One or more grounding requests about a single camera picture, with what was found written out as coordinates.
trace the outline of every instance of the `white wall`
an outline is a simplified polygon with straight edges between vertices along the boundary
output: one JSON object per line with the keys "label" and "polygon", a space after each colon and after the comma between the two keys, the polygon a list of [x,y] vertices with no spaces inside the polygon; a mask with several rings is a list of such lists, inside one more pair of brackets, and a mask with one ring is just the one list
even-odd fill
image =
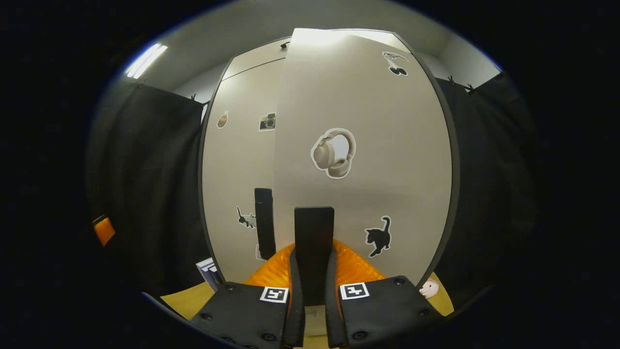
{"label": "white wall", "polygon": [[[192,79],[186,81],[181,84],[179,87],[175,88],[172,93],[179,94],[183,97],[189,98],[191,95],[196,94],[196,101],[198,102],[207,102],[211,99],[213,95],[213,90],[217,87],[219,78],[222,75],[222,71],[226,67],[226,63],[224,62],[220,65],[214,66],[213,68],[200,73],[199,75],[193,77]],[[202,110],[202,117],[200,121],[205,117],[206,108]]]}
{"label": "white wall", "polygon": [[430,71],[433,73],[433,76],[439,79],[448,79],[450,73],[448,72],[448,69],[446,69],[446,67],[443,65],[443,63],[439,60],[439,58],[418,51],[416,51],[415,54],[420,57],[424,61],[424,63],[426,63]]}
{"label": "white wall", "polygon": [[448,39],[439,59],[454,82],[464,86],[471,84],[476,88],[499,74],[484,53],[456,34]]}
{"label": "white wall", "polygon": [[[439,58],[418,51],[416,51],[415,53],[424,61],[424,63],[427,64],[427,66],[436,78],[448,79],[448,75],[450,75],[450,73]],[[202,103],[209,101],[213,95],[213,90],[218,85],[219,77],[222,75],[222,71],[224,71],[226,63],[227,62],[224,62],[220,65],[212,67],[207,71],[200,73],[199,75],[196,75],[192,79],[176,87],[172,91],[172,93],[187,98],[189,98],[193,94],[196,94],[196,101]],[[201,122],[205,117],[205,113],[206,108],[204,108],[204,110],[202,111],[202,116],[200,119]]]}

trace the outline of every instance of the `black cat sticker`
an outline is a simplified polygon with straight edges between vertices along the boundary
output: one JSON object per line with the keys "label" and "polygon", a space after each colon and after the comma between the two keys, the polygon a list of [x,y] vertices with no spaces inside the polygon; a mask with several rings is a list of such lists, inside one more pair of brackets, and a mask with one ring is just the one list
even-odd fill
{"label": "black cat sticker", "polygon": [[392,233],[389,232],[391,218],[384,215],[381,220],[385,222],[383,228],[368,228],[366,232],[366,244],[374,245],[374,250],[368,255],[370,258],[380,255],[382,251],[389,250],[389,244],[392,241]]}
{"label": "black cat sticker", "polygon": [[241,210],[239,210],[239,206],[237,206],[237,215],[239,215],[239,224],[245,225],[246,228],[254,229],[256,228],[256,216],[252,213],[247,215],[242,215]]}

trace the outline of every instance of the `fluorescent light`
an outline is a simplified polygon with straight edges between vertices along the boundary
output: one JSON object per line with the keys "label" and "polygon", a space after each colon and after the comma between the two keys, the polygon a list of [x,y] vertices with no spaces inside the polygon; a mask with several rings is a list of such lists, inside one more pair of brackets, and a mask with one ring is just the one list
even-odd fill
{"label": "fluorescent light", "polygon": [[136,74],[133,76],[134,79],[137,79],[144,73],[144,71],[151,65],[159,55],[164,53],[164,51],[168,48],[168,46],[161,46],[155,51],[149,58],[146,59],[146,62],[142,64],[142,66],[138,69]]}
{"label": "fluorescent light", "polygon": [[149,48],[146,52],[144,52],[135,62],[133,62],[129,69],[127,69],[129,71],[127,76],[131,78],[136,73],[136,71],[138,71],[140,66],[142,66],[144,61],[146,61],[146,59],[149,58],[153,54],[153,52],[155,52],[160,46],[161,45],[156,43],[155,45],[151,46],[151,48]]}

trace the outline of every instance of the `orange object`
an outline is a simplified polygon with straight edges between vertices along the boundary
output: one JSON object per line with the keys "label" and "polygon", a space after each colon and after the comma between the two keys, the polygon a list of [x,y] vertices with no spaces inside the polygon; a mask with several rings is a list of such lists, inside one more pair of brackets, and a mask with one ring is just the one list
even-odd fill
{"label": "orange object", "polygon": [[281,249],[263,264],[245,282],[252,286],[270,286],[291,289],[291,271],[288,259],[293,251],[295,244],[292,243]]}
{"label": "orange object", "polygon": [[[261,287],[281,287],[293,290],[291,287],[291,271],[289,257],[295,244],[288,245],[273,255],[262,265],[245,284]],[[342,284],[367,283],[370,281],[383,280],[383,276],[377,269],[368,263],[357,252],[353,251],[349,246],[334,239],[334,248],[336,251],[336,289]]]}
{"label": "orange object", "polygon": [[102,246],[105,246],[114,234],[116,234],[110,219],[104,215],[93,221],[93,224],[95,225],[95,233],[97,234],[99,242]]}

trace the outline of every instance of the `small stuffed toy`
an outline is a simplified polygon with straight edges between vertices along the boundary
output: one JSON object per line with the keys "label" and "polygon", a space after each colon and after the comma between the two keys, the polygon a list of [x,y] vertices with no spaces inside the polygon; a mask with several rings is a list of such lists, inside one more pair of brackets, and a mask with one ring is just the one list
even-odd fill
{"label": "small stuffed toy", "polygon": [[439,292],[439,283],[431,278],[429,278],[420,289],[420,293],[426,299],[429,299],[432,296],[436,295],[437,292]]}

